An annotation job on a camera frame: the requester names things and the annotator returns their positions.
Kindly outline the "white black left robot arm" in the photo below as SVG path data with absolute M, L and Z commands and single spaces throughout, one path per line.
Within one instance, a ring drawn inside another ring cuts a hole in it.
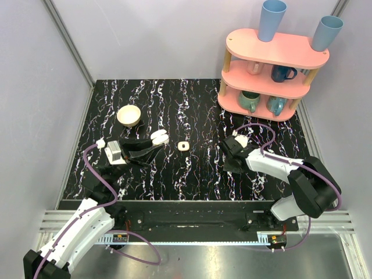
M 133 166 L 148 167 L 169 142 L 165 130 L 148 139 L 99 139 L 83 152 L 85 166 L 96 178 L 67 223 L 38 251 L 23 258 L 25 278 L 70 278 L 81 258 L 109 233 L 130 235 L 122 229 L 126 208 L 118 204 L 116 181 Z

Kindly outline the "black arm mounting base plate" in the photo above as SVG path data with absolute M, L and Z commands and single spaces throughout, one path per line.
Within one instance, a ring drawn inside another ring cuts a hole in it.
M 124 201 L 114 228 L 228 227 L 247 231 L 294 232 L 296 217 L 277 220 L 270 212 L 273 201 Z

